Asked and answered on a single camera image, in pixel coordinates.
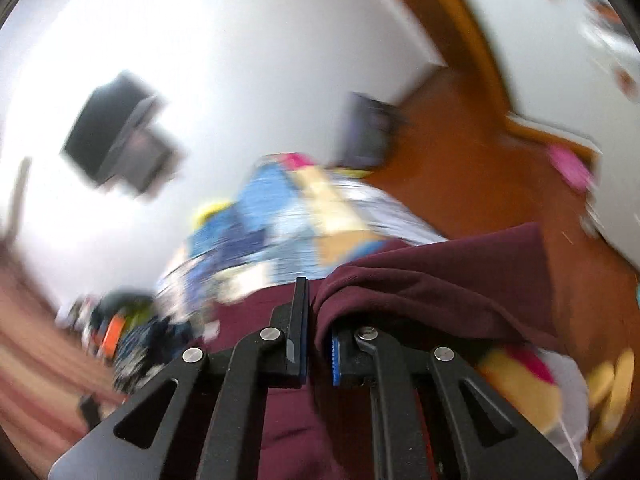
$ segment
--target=pink fabric patch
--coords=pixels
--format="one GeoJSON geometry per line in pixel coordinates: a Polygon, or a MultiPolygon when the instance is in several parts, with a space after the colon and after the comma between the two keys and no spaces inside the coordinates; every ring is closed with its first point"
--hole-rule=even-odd
{"type": "Polygon", "coordinates": [[[593,182],[593,176],[578,156],[569,148],[555,144],[546,147],[551,165],[559,171],[564,181],[576,191],[585,192],[593,182]]]}
{"type": "Polygon", "coordinates": [[[288,171],[301,170],[307,166],[316,165],[309,156],[304,155],[303,153],[283,153],[280,161],[288,171]]]}
{"type": "Polygon", "coordinates": [[[511,359],[519,362],[541,381],[547,384],[556,384],[549,368],[533,350],[523,345],[503,345],[502,348],[511,359]]]}

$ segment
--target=striped fabric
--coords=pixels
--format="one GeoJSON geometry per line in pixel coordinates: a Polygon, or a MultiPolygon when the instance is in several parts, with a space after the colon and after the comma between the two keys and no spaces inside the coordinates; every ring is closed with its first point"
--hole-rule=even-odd
{"type": "Polygon", "coordinates": [[[53,314],[24,286],[6,254],[0,258],[0,425],[40,478],[86,428],[77,406],[94,393],[105,412],[123,397],[111,371],[54,325],[53,314]]]}

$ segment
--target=triangular cutout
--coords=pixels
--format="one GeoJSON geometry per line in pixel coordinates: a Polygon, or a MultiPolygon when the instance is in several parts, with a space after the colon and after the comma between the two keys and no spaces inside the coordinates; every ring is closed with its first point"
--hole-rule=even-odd
{"type": "Polygon", "coordinates": [[[460,381],[460,391],[483,447],[495,446],[516,434],[509,419],[471,381],[460,381]]]}
{"type": "Polygon", "coordinates": [[[113,434],[134,446],[149,449],[177,387],[174,380],[162,384],[118,423],[113,434]]]}

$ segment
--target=silver screw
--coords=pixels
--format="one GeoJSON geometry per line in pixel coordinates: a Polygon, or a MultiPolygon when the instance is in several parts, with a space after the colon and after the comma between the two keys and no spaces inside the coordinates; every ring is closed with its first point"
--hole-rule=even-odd
{"type": "Polygon", "coordinates": [[[182,352],[182,360],[186,363],[197,363],[202,359],[204,352],[199,348],[187,348],[182,352]]]}
{"type": "Polygon", "coordinates": [[[451,361],[453,359],[453,356],[455,355],[453,353],[453,350],[451,348],[447,348],[446,346],[438,346],[434,351],[433,354],[436,356],[436,359],[438,361],[451,361]]]}
{"type": "Polygon", "coordinates": [[[373,341],[378,337],[378,331],[372,326],[363,326],[358,330],[358,337],[364,341],[373,341]]]}
{"type": "Polygon", "coordinates": [[[260,337],[265,341],[276,341],[280,337],[280,330],[276,327],[268,326],[260,330],[260,337]]]}

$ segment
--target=maroon fabric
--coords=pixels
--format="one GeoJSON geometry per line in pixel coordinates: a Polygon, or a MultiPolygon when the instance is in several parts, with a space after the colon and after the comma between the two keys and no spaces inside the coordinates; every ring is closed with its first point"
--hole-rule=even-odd
{"type": "MultiPolygon", "coordinates": [[[[267,326],[273,308],[292,293],[293,284],[276,286],[220,307],[220,335],[209,351],[267,326]]],[[[270,391],[258,478],[372,478],[368,394],[332,388],[330,374],[317,366],[323,338],[338,317],[384,313],[458,337],[528,340],[559,350],[551,294],[535,224],[428,246],[390,242],[383,252],[311,282],[312,388],[270,391]]]]}

